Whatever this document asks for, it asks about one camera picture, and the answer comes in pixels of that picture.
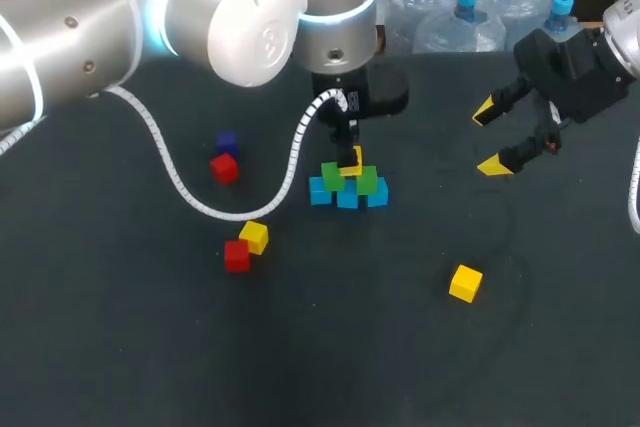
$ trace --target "green cube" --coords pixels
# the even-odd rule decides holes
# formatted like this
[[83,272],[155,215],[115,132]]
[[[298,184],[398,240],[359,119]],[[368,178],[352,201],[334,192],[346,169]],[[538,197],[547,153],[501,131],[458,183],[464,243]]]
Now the green cube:
[[322,179],[324,190],[327,192],[342,192],[344,190],[344,177],[340,175],[337,162],[322,164]]
[[358,195],[376,195],[378,193],[378,170],[375,165],[362,169],[362,175],[356,179]]

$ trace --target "red cube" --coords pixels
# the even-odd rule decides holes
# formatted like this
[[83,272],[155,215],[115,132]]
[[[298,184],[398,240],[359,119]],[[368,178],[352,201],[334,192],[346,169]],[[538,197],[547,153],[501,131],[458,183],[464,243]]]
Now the red cube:
[[251,271],[249,263],[249,242],[233,240],[224,244],[224,265],[227,272],[239,274]]
[[230,184],[238,178],[238,163],[229,154],[216,157],[209,165],[211,175],[222,185]]

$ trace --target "dark table surface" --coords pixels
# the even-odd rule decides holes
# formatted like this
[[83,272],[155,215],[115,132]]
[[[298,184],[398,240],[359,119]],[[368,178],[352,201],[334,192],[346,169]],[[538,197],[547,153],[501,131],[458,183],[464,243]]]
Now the dark table surface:
[[[619,426],[640,422],[640,237],[627,186],[640,90],[511,179],[475,166],[533,128],[525,105],[471,114],[514,78],[506,56],[398,60],[412,99],[362,125],[386,209],[312,208],[332,160],[314,124],[266,219],[254,274],[231,277],[241,225],[192,210],[146,128],[103,95],[51,116],[0,159],[0,425]],[[309,76],[258,90],[176,62],[128,85],[186,185],[230,211],[277,191]],[[241,139],[221,187],[215,133]],[[484,272],[450,297],[458,264]]]

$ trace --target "yellow cube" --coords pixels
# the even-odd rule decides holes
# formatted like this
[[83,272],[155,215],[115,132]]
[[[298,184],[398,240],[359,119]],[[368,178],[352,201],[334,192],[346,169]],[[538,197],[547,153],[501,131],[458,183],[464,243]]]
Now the yellow cube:
[[480,272],[461,265],[458,267],[456,275],[453,276],[449,294],[471,303],[476,296],[476,292],[478,292],[481,281],[482,274]]
[[358,159],[358,165],[353,167],[340,168],[341,177],[360,177],[362,175],[362,147],[354,145],[353,150],[356,151],[356,158]]
[[269,243],[269,229],[266,225],[257,222],[247,222],[240,232],[240,240],[246,240],[249,243],[249,252],[262,255]]

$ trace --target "blue cube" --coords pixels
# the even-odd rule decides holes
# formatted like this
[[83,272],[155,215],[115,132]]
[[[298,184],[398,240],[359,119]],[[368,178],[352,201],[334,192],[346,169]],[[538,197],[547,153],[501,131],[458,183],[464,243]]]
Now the blue cube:
[[324,180],[322,177],[311,177],[309,179],[309,193],[311,205],[331,205],[331,192],[324,190]]
[[229,154],[237,160],[238,139],[235,132],[220,132],[216,138],[216,147],[218,148],[218,155]]
[[345,180],[344,190],[338,192],[338,207],[341,209],[358,208],[358,188],[355,180]]
[[384,207],[389,203],[389,187],[383,177],[378,177],[378,192],[367,195],[367,207]]

